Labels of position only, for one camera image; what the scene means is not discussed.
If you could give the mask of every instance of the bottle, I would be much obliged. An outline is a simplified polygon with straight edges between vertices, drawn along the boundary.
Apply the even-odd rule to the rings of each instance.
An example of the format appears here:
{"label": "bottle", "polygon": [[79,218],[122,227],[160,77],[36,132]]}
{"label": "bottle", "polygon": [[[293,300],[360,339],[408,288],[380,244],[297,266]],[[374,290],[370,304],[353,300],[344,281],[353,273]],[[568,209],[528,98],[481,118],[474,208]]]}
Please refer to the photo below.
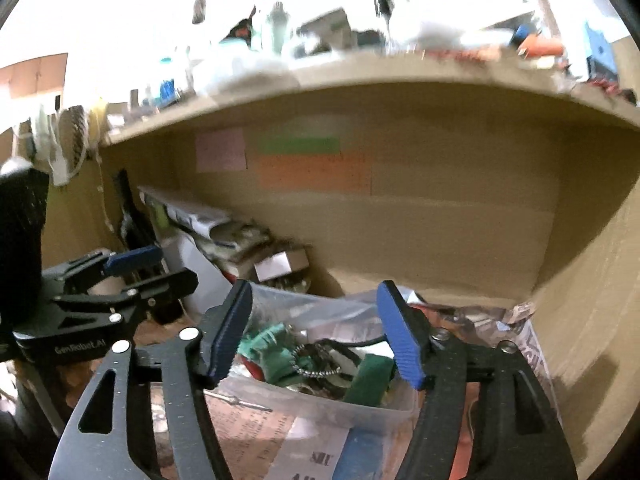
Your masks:
{"label": "bottle", "polygon": [[[157,243],[151,222],[133,202],[127,170],[120,170],[116,173],[113,176],[113,184],[122,211],[122,220],[118,226],[117,235],[124,247],[130,251]],[[147,280],[162,274],[164,274],[162,266],[138,270],[140,280]],[[173,300],[168,304],[156,304],[150,312],[158,323],[166,324],[182,316],[183,310],[180,301]]]}

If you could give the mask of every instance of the white wall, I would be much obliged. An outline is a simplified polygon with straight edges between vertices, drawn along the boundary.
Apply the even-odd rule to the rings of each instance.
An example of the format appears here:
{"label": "white wall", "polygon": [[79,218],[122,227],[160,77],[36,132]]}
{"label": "white wall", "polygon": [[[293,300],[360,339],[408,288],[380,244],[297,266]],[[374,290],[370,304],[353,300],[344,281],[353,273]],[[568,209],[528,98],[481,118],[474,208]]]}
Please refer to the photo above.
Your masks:
{"label": "white wall", "polygon": [[[222,38],[254,1],[207,0],[210,36]],[[353,27],[376,26],[372,0],[283,1],[300,21],[344,6]],[[488,16],[517,7],[520,0],[424,1],[429,12],[474,28],[487,25]],[[604,27],[610,41],[626,35],[620,20],[604,17],[592,0],[550,2],[578,74],[584,57],[584,20]],[[152,63],[176,44],[186,43],[192,4],[193,0],[21,0],[0,30],[0,66],[68,52],[65,105],[89,104],[98,96],[126,100],[128,89],[143,83]]]}

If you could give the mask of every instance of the pink sticky note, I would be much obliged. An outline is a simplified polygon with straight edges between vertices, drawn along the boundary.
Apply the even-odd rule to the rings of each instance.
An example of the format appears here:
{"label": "pink sticky note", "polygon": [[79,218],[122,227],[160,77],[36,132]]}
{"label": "pink sticky note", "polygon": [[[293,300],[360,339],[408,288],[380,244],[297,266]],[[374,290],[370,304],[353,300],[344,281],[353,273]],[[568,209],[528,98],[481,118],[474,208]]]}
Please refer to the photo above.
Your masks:
{"label": "pink sticky note", "polygon": [[196,134],[196,171],[246,170],[242,128]]}

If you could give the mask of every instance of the transparent plastic bin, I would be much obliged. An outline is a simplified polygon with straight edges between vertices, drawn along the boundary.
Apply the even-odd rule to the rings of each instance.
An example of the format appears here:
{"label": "transparent plastic bin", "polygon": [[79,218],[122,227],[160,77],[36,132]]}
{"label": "transparent plastic bin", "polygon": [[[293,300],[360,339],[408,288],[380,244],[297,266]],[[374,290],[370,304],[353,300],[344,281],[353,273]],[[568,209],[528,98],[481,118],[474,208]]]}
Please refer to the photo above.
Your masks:
{"label": "transparent plastic bin", "polygon": [[[310,340],[317,338],[311,334],[321,333],[327,326],[336,324],[353,323],[361,331],[364,326],[365,330],[380,334],[381,325],[375,304],[349,298],[334,300],[309,294],[294,294],[255,284],[252,284],[252,289],[254,312],[251,322],[292,324],[296,330],[308,330]],[[388,405],[384,408],[370,408],[300,394],[242,376],[229,376],[218,386],[223,394],[260,404],[274,412],[302,416],[342,428],[363,428],[375,433],[393,431],[404,421],[417,415],[417,392],[399,374],[393,379],[391,388],[393,395]]]}

